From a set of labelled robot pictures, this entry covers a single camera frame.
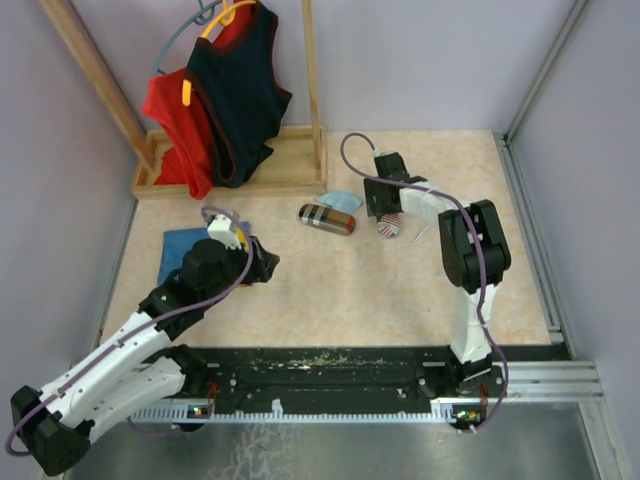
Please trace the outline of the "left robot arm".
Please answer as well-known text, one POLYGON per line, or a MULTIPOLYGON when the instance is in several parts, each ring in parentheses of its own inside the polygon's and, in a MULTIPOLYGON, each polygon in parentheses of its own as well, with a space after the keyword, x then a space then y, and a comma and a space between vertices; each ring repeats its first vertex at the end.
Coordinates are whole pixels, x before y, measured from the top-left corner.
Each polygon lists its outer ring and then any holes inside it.
POLYGON ((279 264, 255 236, 233 248, 204 239, 155 287, 129 319, 68 372, 10 399, 10 440, 51 477, 75 466, 113 426, 162 398, 201 394, 205 361, 174 340, 239 285, 268 282, 279 264))

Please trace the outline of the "plaid glasses case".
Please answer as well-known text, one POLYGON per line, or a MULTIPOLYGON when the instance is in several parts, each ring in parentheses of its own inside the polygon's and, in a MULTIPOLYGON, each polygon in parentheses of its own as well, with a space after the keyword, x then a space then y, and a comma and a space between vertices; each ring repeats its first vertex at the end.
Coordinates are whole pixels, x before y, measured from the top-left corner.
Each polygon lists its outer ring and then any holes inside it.
POLYGON ((317 204, 304 204, 298 219, 304 225, 343 236, 353 234, 357 226, 352 215, 317 204))

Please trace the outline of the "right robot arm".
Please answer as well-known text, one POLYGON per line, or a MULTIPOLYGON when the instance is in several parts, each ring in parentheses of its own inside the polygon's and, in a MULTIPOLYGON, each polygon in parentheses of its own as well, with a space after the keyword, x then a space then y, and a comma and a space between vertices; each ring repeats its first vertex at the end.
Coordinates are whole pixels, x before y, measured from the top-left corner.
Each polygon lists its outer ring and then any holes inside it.
POLYGON ((410 176, 397 152, 374 156, 377 175, 363 180, 370 216, 406 213, 438 228, 446 278, 456 290, 456 324, 446 362, 448 387, 470 395, 492 369, 489 322, 511 253, 493 202, 464 203, 410 176))

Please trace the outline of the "flag newsprint glasses case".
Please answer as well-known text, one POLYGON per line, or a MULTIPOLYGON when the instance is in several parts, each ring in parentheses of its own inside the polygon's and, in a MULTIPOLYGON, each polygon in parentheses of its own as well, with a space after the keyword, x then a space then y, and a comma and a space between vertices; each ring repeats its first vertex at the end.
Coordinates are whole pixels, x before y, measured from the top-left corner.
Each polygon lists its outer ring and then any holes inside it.
POLYGON ((383 214, 376 217, 376 229, 385 239, 396 238, 401 231, 401 219, 397 213, 383 214))

